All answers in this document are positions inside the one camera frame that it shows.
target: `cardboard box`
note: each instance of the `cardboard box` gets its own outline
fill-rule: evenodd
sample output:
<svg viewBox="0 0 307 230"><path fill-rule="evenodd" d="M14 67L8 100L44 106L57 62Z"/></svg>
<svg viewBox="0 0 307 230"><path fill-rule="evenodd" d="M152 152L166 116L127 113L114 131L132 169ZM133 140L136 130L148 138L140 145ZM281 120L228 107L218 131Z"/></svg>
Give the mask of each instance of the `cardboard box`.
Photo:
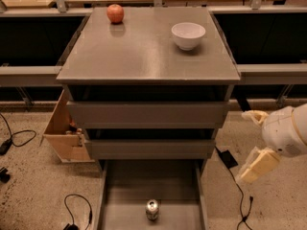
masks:
<svg viewBox="0 0 307 230"><path fill-rule="evenodd" d="M53 147L62 162L92 162L84 145L84 136L65 134L71 121L66 107L68 99L62 92L43 137Z"/></svg>

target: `white bowl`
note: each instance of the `white bowl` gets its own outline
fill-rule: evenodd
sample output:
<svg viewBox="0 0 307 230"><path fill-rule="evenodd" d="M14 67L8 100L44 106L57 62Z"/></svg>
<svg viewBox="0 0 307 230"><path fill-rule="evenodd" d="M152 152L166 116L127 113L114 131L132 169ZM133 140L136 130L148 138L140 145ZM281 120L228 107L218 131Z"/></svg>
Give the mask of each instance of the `white bowl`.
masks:
<svg viewBox="0 0 307 230"><path fill-rule="evenodd" d="M201 43L205 28L199 24L182 22L172 28L172 35L175 44L181 50L193 50Z"/></svg>

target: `concrete floor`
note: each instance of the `concrete floor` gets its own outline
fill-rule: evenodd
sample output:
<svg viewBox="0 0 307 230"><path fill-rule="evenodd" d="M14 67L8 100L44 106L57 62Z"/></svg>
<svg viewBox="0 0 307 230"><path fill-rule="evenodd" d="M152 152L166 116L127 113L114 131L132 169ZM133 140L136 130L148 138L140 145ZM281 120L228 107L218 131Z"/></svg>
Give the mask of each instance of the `concrete floor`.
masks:
<svg viewBox="0 0 307 230"><path fill-rule="evenodd" d="M251 106L259 109L256 103L251 103ZM261 106L270 111L274 109L271 105ZM50 110L1 109L12 132L22 129L37 132L36 138L26 146L12 146L6 155L0 156L0 167L6 167L11 175L8 183L0 182L1 230L63 229L66 223L72 222L63 202L69 194L85 196L90 201L95 216L101 186L96 165L61 163L47 141L40 145L51 116ZM0 142L7 137L7 128L0 120ZM27 137L29 135L20 134L15 137L14 142L22 143ZM238 167L231 169L236 174L254 146L263 148L264 142L260 128L243 120L241 111L233 108L218 133L217 145L221 150L230 150L239 162ZM307 156L284 158L275 171L252 185L243 186L246 195L244 212L248 210L249 196L254 197L248 218L252 229L307 229L306 162ZM206 198L209 229L235 230L241 220L240 193L216 153L207 162L201 182ZM88 205L76 197L69 198L68 204L75 216L75 223L80 229L85 229Z"/></svg>

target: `can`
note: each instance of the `can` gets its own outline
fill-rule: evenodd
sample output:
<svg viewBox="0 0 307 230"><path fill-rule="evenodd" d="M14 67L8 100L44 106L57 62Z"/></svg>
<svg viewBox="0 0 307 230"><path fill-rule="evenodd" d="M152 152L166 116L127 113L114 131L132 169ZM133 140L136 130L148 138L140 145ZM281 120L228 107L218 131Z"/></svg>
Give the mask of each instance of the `can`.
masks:
<svg viewBox="0 0 307 230"><path fill-rule="evenodd" d="M156 220L159 214L159 203L155 199L148 200L146 204L146 216L149 220Z"/></svg>

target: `apple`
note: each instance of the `apple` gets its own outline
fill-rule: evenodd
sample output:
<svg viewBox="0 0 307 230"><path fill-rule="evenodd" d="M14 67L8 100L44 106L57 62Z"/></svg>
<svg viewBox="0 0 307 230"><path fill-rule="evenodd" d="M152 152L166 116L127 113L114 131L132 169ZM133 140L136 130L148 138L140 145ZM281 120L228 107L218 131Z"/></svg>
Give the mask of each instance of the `apple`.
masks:
<svg viewBox="0 0 307 230"><path fill-rule="evenodd" d="M107 7L106 9L106 15L110 22L114 24L121 23L124 18L124 9L122 6L118 4L112 4Z"/></svg>

